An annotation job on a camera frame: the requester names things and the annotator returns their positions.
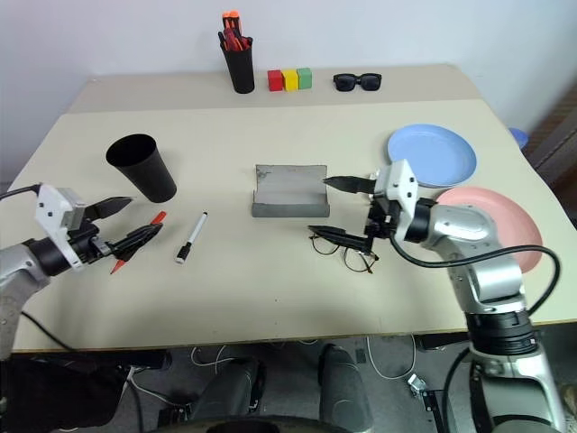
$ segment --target marker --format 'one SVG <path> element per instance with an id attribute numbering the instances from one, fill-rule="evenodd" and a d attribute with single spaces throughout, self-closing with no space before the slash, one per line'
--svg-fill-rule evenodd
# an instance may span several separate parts
<path id="1" fill-rule="evenodd" d="M 163 210 L 161 212 L 159 212 L 159 214 L 151 221 L 151 224 L 160 224 L 162 222 L 162 220 L 164 219 L 164 217 L 166 216 L 166 212 L 164 212 Z M 112 275 L 113 273 L 115 273 L 116 271 L 118 271 L 120 268 L 122 268 L 124 265 L 126 265 L 126 262 L 128 261 L 128 259 L 126 260 L 117 260 L 116 261 L 116 265 L 114 266 L 113 270 L 110 271 L 110 274 Z"/>
<path id="2" fill-rule="evenodd" d="M 205 223 L 207 218 L 208 218 L 208 212 L 203 212 L 200 218 L 198 219 L 197 226 L 192 231 L 192 235 L 190 235 L 187 242 L 180 248 L 180 251 L 177 254 L 176 263 L 182 264 L 187 259 L 188 253 L 190 253 L 190 248 L 192 248 L 192 244 L 195 242 L 195 239 L 200 233 L 200 229 L 202 228 L 202 225 Z"/>

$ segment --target beige tabletop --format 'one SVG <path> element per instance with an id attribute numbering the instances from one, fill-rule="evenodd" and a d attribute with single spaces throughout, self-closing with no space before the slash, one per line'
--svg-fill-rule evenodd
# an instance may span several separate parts
<path id="1" fill-rule="evenodd" d="M 385 162 L 392 132 L 431 123 L 454 130 L 476 151 L 478 169 L 466 185 L 515 200 L 560 255 L 562 278 L 536 322 L 575 320 L 577 233 L 471 82 L 443 65 L 371 70 L 383 74 L 379 92 L 335 92 L 335 70 L 313 71 L 314 88 L 292 94 L 269 93 L 262 75 L 247 96 L 233 93 L 220 73 L 89 83 L 13 188 L 43 181 L 73 188 L 88 203 L 134 196 L 122 213 L 98 222 L 107 240 L 149 223 L 160 210 L 168 213 L 165 226 L 115 275 L 113 258 L 65 272 L 25 310 L 70 345 L 95 349 L 464 329 L 445 270 L 417 268 L 384 240 L 375 243 L 380 261 L 372 275 L 313 251 L 309 224 L 362 234 L 366 197 L 329 189 L 329 218 L 251 217 L 255 164 L 324 164 L 329 176 L 365 176 Z M 133 133 L 156 139 L 179 188 L 171 201 L 152 204 L 106 164 L 110 143 Z M 442 190 L 420 192 L 436 197 Z M 0 204 L 2 246 L 42 237 L 33 207 L 32 194 Z M 175 255 L 203 211 L 209 218 L 187 262 L 178 265 Z M 438 259 L 418 245 L 404 247 Z M 543 257 L 525 274 L 529 304 L 551 272 Z M 21 321 L 16 350 L 52 347 Z"/>

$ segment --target blue plate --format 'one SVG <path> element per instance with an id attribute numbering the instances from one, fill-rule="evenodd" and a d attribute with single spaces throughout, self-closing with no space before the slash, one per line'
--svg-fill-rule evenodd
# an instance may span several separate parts
<path id="1" fill-rule="evenodd" d="M 389 138 L 392 161 L 408 160 L 423 187 L 454 187 L 470 178 L 477 156 L 459 134 L 436 124 L 410 124 Z"/>

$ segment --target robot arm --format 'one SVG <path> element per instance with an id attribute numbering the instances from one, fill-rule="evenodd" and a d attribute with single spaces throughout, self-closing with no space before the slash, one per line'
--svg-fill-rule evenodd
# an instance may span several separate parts
<path id="1" fill-rule="evenodd" d="M 51 276 L 70 268 L 81 271 L 107 255 L 128 260 L 162 228 L 142 226 L 111 244 L 98 236 L 94 221 L 119 212 L 131 198 L 113 197 L 87 206 L 71 189 L 42 184 L 27 190 L 38 195 L 36 221 L 47 237 L 0 250 L 0 361 L 12 352 L 24 304 L 50 283 Z"/>
<path id="2" fill-rule="evenodd" d="M 417 181 L 407 161 L 393 162 L 376 180 L 337 177 L 325 183 L 346 192 L 372 194 L 366 238 L 334 227 L 309 227 L 334 244 L 369 253 L 374 238 L 390 238 L 398 252 L 398 243 L 409 241 L 446 261 L 501 249 L 495 223 L 482 210 L 417 199 Z M 470 385 L 478 431 L 492 431 L 505 422 L 512 428 L 533 422 L 564 432 L 563 407 L 529 319 L 515 259 L 503 254 L 446 267 L 471 339 Z"/>

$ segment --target black cable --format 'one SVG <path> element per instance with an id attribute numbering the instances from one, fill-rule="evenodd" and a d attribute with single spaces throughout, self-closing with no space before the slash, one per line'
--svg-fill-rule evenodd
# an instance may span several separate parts
<path id="1" fill-rule="evenodd" d="M 482 262 L 489 259 L 494 259 L 495 257 L 500 257 L 501 255 L 505 254 L 512 254 L 512 253 L 521 253 L 524 251 L 538 251 L 540 253 L 545 253 L 553 260 L 554 264 L 554 273 L 549 285 L 543 292 L 543 294 L 539 297 L 537 302 L 528 310 L 529 316 L 535 313 L 543 303 L 551 296 L 557 282 L 559 281 L 559 276 L 561 275 L 561 262 L 559 261 L 559 257 L 549 248 L 546 248 L 541 245 L 518 245 L 518 246 L 510 246 L 508 248 L 501 248 L 500 250 L 491 251 L 489 253 L 484 253 L 480 255 L 475 255 L 474 257 L 468 257 L 465 259 L 458 259 L 458 260 L 447 260 L 442 262 L 425 262 L 422 260 L 417 259 L 406 253 L 397 243 L 395 240 L 394 233 L 391 233 L 390 236 L 390 244 L 393 246 L 395 251 L 405 260 L 423 268 L 453 268 L 454 266 L 464 266 L 466 264 L 472 264 L 477 262 Z"/>
<path id="2" fill-rule="evenodd" d="M 62 347 L 63 349 L 66 349 L 68 352 L 71 353 L 79 353 L 79 351 L 77 349 L 75 349 L 74 347 L 71 347 L 70 345 L 67 345 L 66 343 L 64 343 L 62 340 L 60 340 L 57 336 L 55 336 L 54 334 L 52 334 L 48 329 L 46 329 L 46 327 L 44 327 L 44 325 L 42 323 L 40 323 L 38 320 L 36 320 L 36 318 L 32 317 L 30 314 L 28 314 L 26 311 L 22 311 L 21 314 L 27 318 L 28 320 L 30 320 L 45 336 L 47 336 L 50 340 L 52 340 L 54 343 L 56 343 L 57 345 L 59 345 L 60 347 Z M 136 416 L 137 416 L 137 420 L 138 420 L 138 431 L 139 433 L 144 433 L 144 419 L 142 417 L 142 405 L 141 405 L 141 398 L 138 395 L 138 391 L 136 391 L 136 387 L 134 386 L 133 383 L 131 383 L 129 380 L 127 380 L 127 378 L 123 377 L 122 375 L 119 374 L 119 377 L 122 378 L 123 382 L 125 382 L 128 385 L 128 388 L 130 389 L 131 393 L 133 394 L 133 398 L 134 398 L 134 404 L 136 405 Z"/>
<path id="3" fill-rule="evenodd" d="M 35 185 L 31 185 L 30 187 L 24 187 L 19 189 L 14 189 L 12 191 L 5 192 L 4 194 L 0 194 L 0 200 L 4 198 L 8 198 L 11 196 L 15 196 L 16 194 L 22 194 L 23 192 L 33 191 L 36 195 L 40 191 L 41 183 L 37 183 Z"/>
<path id="4" fill-rule="evenodd" d="M 454 372 L 456 372 L 457 367 L 464 359 L 466 355 L 469 354 L 469 347 L 460 352 L 456 358 L 454 358 L 451 368 L 444 379 L 444 391 L 443 391 L 443 401 L 441 403 L 441 414 L 443 416 L 444 423 L 444 433 L 450 433 L 451 427 L 449 424 L 449 387 L 451 386 L 451 381 L 453 380 Z"/>
<path id="5" fill-rule="evenodd" d="M 46 329 L 44 327 L 44 325 L 42 323 L 40 323 L 38 320 L 36 320 L 35 318 L 33 318 L 30 314 L 28 314 L 26 311 L 22 311 L 20 314 L 22 314 L 25 318 L 27 318 L 28 320 L 30 320 L 40 331 L 42 331 L 42 333 L 47 336 L 50 340 L 52 340 L 54 343 L 56 343 L 57 345 L 59 345 L 60 347 L 62 347 L 63 349 L 66 349 L 68 352 L 72 352 L 72 353 L 77 353 L 78 350 L 76 350 L 73 347 L 70 347 L 69 345 L 67 345 L 66 343 L 64 343 L 62 340 L 60 340 L 57 336 L 55 336 L 54 334 L 52 334 L 48 329 Z"/>

